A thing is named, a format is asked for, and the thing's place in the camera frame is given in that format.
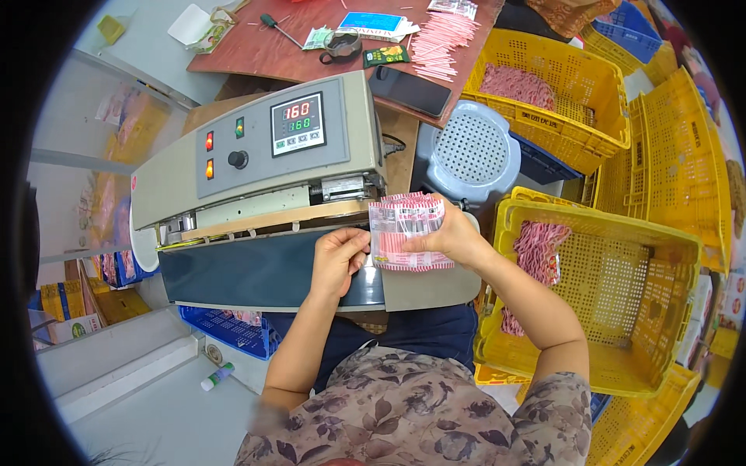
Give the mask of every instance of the glue stick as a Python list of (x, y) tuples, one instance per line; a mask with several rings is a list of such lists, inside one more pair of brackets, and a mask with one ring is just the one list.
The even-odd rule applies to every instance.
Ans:
[(212, 375), (210, 375), (205, 380), (202, 380), (202, 389), (205, 391), (210, 391), (213, 389), (215, 385), (218, 385), (220, 382), (222, 382), (225, 377), (228, 377), (231, 375), (231, 372), (233, 372), (236, 369), (236, 366), (234, 366), (232, 363), (227, 362), (223, 367), (218, 369), (217, 371), (213, 372)]

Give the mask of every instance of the black phone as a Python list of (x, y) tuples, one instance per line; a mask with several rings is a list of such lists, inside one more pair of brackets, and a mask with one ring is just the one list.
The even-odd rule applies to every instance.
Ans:
[(375, 67), (368, 79), (368, 86), (376, 97), (435, 118), (443, 114), (445, 105), (451, 98), (451, 90), (445, 86), (382, 65)]

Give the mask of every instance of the control panel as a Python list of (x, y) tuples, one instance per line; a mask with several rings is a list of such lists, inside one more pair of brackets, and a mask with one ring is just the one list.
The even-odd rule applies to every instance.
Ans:
[(272, 108), (272, 156), (326, 145), (322, 93), (305, 95)]
[(197, 197), (348, 162), (346, 111), (342, 81), (332, 79), (276, 92), (199, 128)]

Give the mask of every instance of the gray plastic stool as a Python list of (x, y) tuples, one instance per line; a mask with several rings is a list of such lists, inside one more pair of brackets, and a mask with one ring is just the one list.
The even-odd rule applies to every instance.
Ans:
[(420, 124), (412, 191), (466, 198), (472, 212), (495, 205), (521, 170), (521, 146), (500, 113), (459, 100), (444, 130)]

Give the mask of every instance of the power cord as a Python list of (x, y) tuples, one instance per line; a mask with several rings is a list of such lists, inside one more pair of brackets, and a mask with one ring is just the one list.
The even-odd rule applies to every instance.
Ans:
[(381, 136), (387, 137), (389, 139), (394, 139), (396, 142), (398, 142), (398, 144), (392, 144), (390, 142), (385, 142), (383, 144), (383, 158), (384, 159), (387, 158), (390, 154), (393, 154), (395, 152), (401, 152), (407, 148), (407, 144), (396, 136), (392, 136), (386, 133), (382, 133)]

